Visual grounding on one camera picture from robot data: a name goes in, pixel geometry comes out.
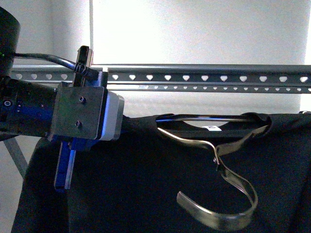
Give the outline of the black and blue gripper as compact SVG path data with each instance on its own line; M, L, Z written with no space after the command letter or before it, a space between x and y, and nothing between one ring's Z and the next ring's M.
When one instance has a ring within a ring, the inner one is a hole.
M104 133L108 73L91 69L92 58L92 49L81 46L73 85L61 83L57 87L48 139L62 141L54 179L54 188L59 193L70 189L76 150L90 150Z

